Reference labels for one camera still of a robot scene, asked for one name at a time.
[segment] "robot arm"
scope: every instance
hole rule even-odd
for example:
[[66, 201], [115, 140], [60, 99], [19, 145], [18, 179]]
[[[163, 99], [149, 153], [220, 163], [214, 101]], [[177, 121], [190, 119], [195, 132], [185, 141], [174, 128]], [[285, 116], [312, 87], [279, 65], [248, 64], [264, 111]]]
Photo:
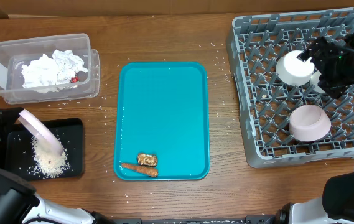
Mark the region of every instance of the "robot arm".
[[[312, 57], [322, 74], [318, 86], [332, 98], [339, 98], [354, 84], [354, 34], [345, 40], [346, 47], [328, 43], [319, 37], [299, 55], [301, 60]], [[322, 197], [291, 205], [285, 212], [284, 223], [354, 223], [354, 173], [332, 177], [326, 183]]]
[[30, 183], [0, 169], [0, 224], [4, 223], [116, 224], [99, 213], [44, 200]]

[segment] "food piece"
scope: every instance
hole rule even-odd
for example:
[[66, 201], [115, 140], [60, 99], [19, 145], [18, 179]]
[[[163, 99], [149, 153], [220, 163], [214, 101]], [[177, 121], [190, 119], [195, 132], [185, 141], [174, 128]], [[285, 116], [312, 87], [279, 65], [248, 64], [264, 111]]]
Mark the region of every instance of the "food piece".
[[121, 163], [121, 166], [126, 169], [138, 172], [140, 174], [148, 175], [149, 177], [157, 177], [159, 175], [159, 171], [157, 171], [157, 169], [153, 167], [139, 166], [139, 165], [127, 164], [123, 162]]
[[156, 155], [149, 155], [145, 153], [140, 153], [137, 156], [137, 161], [139, 165], [155, 167], [157, 165]]

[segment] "blue tray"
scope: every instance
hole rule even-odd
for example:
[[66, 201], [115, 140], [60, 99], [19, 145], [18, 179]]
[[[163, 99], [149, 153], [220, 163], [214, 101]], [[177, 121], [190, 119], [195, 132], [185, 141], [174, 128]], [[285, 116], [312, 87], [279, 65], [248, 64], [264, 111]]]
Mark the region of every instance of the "blue tray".
[[[123, 169], [155, 154], [158, 177]], [[207, 74], [195, 62], [130, 63], [120, 73], [114, 171], [123, 180], [198, 180], [210, 170]]]

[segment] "dish rack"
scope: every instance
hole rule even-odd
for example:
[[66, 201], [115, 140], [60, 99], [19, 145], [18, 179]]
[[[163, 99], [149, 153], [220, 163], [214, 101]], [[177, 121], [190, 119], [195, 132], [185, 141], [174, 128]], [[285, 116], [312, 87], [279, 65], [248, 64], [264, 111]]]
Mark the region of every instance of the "dish rack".
[[[310, 161], [354, 159], [354, 85], [334, 100], [309, 83], [289, 86], [278, 79], [277, 61], [304, 50], [317, 37], [343, 45], [354, 33], [354, 8], [241, 16], [232, 22], [226, 42], [240, 102], [240, 126], [246, 160], [255, 168]], [[315, 142], [290, 134], [289, 116], [302, 105], [318, 105], [329, 116], [329, 133]]]

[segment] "white tissue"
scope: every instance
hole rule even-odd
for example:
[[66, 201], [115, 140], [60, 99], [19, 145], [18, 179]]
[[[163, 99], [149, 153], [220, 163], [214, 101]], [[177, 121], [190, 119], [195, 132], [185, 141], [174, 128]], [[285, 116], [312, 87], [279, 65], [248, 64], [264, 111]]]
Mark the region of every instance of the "white tissue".
[[[22, 65], [22, 74], [25, 79], [23, 88], [50, 86], [70, 83], [77, 72], [87, 72], [84, 61], [71, 50], [64, 52], [55, 50], [52, 58], [43, 54], [38, 60], [33, 60], [30, 65]], [[39, 93], [59, 91], [61, 88], [46, 88], [36, 90]]]

